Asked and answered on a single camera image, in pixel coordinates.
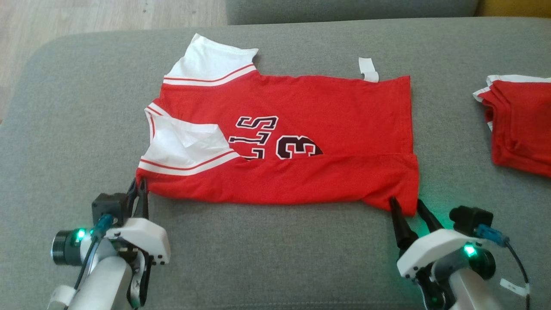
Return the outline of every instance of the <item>red stripe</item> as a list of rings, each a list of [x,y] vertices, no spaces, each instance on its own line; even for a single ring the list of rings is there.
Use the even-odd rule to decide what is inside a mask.
[[[225,79],[226,77],[234,74],[234,73],[237,73],[238,71],[241,71],[243,69],[246,69],[246,68],[249,68],[250,66],[254,66],[254,64],[250,64],[250,65],[246,65],[245,67],[243,68],[239,68],[237,70],[235,70],[234,72],[231,72],[229,73],[227,76],[225,77],[221,77],[219,79],[211,79],[211,80],[207,80],[207,79],[193,79],[193,78],[169,78],[169,77],[165,77],[165,79],[174,79],[174,80],[178,80],[178,81],[196,81],[196,82],[218,82],[219,80],[222,80],[222,79]]]
[[[151,119],[151,128],[153,130],[152,136],[155,137],[155,123],[153,122],[153,116],[149,116],[149,119]]]
[[[161,113],[157,112],[156,110],[154,110],[154,109],[153,109],[153,108],[151,108],[150,106],[147,106],[147,107],[146,107],[146,109],[149,109],[149,110],[151,110],[151,111],[153,111],[153,112],[155,112],[155,113],[157,113],[157,114],[159,114],[159,115],[161,115],[161,116],[162,116],[162,114],[161,114]]]
[[[233,152],[234,152],[234,151],[226,152],[226,153],[224,153],[224,154],[222,154],[222,155],[218,155],[218,156],[216,156],[216,157],[214,157],[214,158],[212,158],[212,159],[207,160],[206,162],[202,162],[202,163],[200,163],[199,165],[196,165],[196,166],[193,166],[193,167],[190,167],[190,168],[176,168],[176,167],[171,167],[171,166],[165,166],[165,165],[161,165],[161,164],[157,164],[157,163],[154,163],[154,162],[147,161],[147,160],[145,160],[145,159],[140,159],[140,161],[141,161],[141,162],[144,162],[144,163],[148,163],[148,164],[154,165],[154,166],[157,166],[157,167],[166,168],[166,169],[173,169],[173,170],[192,170],[192,169],[195,169],[195,168],[197,168],[197,167],[200,167],[200,166],[202,166],[202,165],[204,165],[204,164],[208,164],[208,163],[210,163],[211,161],[215,161],[215,160],[217,160],[218,158],[224,157],[224,156],[226,156],[226,155],[228,155],[228,154],[230,154],[230,153],[233,153]]]

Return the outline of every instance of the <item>gray cushion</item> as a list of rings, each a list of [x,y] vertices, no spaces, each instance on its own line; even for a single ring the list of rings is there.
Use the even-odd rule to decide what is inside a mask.
[[[478,0],[227,0],[230,25],[467,17]]]
[[[533,281],[533,309],[551,304],[551,180],[496,167],[483,109],[471,93],[489,74],[551,76],[551,20],[452,18],[235,26],[76,35],[28,62],[0,128],[0,290],[3,309],[45,308],[78,268],[55,266],[60,229],[91,225],[98,193],[126,191],[148,147],[142,110],[195,32],[258,47],[264,74],[359,78],[358,56],[381,79],[412,77],[420,197],[444,225],[451,208],[495,212]],[[422,309],[401,279],[390,214],[362,203],[250,206],[151,195],[168,231],[169,265],[154,268],[146,309]],[[409,220],[426,233],[418,217]],[[490,246],[489,281],[522,277]]]

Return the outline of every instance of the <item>white stripe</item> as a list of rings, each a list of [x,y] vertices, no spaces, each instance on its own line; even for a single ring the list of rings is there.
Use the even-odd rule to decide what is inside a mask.
[[[150,105],[147,106],[148,108],[152,108],[153,110],[161,113],[162,116],[170,116],[170,114],[168,114],[165,110],[163,110],[160,106],[154,104],[154,103],[151,103]]]
[[[515,82],[515,83],[551,83],[551,78],[519,76],[508,74],[504,76],[491,75],[486,78],[486,84],[490,86],[494,81]]]
[[[200,162],[193,162],[192,164],[187,164],[187,165],[182,165],[182,164],[177,164],[177,163],[173,163],[174,161],[172,162],[169,162],[168,159],[164,159],[163,161],[156,161],[155,159],[150,159],[150,158],[147,158],[145,155],[142,156],[142,159],[146,160],[146,161],[149,161],[149,162],[152,162],[152,163],[158,163],[160,165],[165,165],[165,166],[170,166],[171,168],[174,168],[174,170],[178,170],[178,168],[183,168],[183,169],[188,169],[188,168],[193,168],[193,167],[197,167],[199,166],[201,163],[204,163],[204,162],[207,162],[213,158],[217,158],[218,156],[221,156],[223,154],[226,154],[229,155],[231,154],[230,152],[235,152],[232,148],[227,148],[221,152],[218,152],[212,156],[206,156],[204,158],[201,159]]]
[[[164,79],[164,84],[169,85],[190,85],[190,86],[218,86],[225,84],[227,82],[230,82],[233,79],[236,79],[240,76],[243,76],[249,72],[255,71],[256,68],[254,66],[246,67],[243,70],[237,71],[219,81],[215,82],[204,82],[204,81],[187,81],[187,80],[180,80],[180,79]]]
[[[490,87],[484,87],[483,89],[480,89],[480,90],[477,90],[476,92],[473,93],[473,97],[478,101],[478,102],[482,102],[482,98],[479,97],[478,95],[480,94],[483,94],[485,92],[489,92],[490,91]]]
[[[153,123],[151,122],[151,113],[148,110],[145,110],[145,118],[149,123],[149,144],[153,142]]]
[[[239,156],[239,154],[237,154],[237,152],[232,152],[232,153],[229,153],[226,156],[222,156],[222,157],[220,157],[220,158],[218,158],[214,161],[211,161],[211,162],[206,163],[204,165],[200,165],[199,167],[197,167],[195,169],[191,169],[191,170],[175,170],[175,169],[163,168],[163,167],[159,167],[159,166],[156,166],[156,165],[144,163],[144,162],[141,162],[141,161],[139,162],[138,168],[141,168],[141,169],[144,169],[144,170],[147,170],[147,171],[151,171],[151,172],[155,172],[155,173],[161,173],[161,174],[189,176],[189,175],[194,175],[194,174],[197,174],[199,172],[203,172],[203,171],[206,171],[208,169],[214,168],[216,166],[219,166],[219,165],[221,165],[225,162],[228,162],[228,161],[230,161],[234,158],[237,158],[237,157],[241,157],[241,156]]]

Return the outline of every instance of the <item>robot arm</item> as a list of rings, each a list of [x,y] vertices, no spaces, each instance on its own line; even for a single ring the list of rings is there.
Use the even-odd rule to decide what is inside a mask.
[[[491,224],[491,213],[480,209],[454,209],[454,228],[442,224],[418,201],[418,212],[429,234],[418,237],[402,216],[398,201],[390,200],[400,275],[419,285],[427,310],[500,310],[484,280],[495,273],[495,260],[482,248],[484,239],[473,236],[474,227]]]
[[[57,287],[48,310],[55,306],[68,310],[137,309],[147,299],[151,267],[170,261],[166,230],[148,220],[145,180],[139,188],[134,180],[126,194],[100,194],[92,203],[92,214],[94,228],[60,231],[53,240],[53,261],[81,266],[84,280],[77,280],[74,287]],[[102,230],[106,218],[112,225]]]

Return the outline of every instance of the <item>folded clothing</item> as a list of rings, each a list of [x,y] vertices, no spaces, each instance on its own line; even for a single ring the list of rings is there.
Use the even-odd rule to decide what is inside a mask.
[[[488,107],[495,164],[551,177],[551,78],[489,76],[473,96]]]

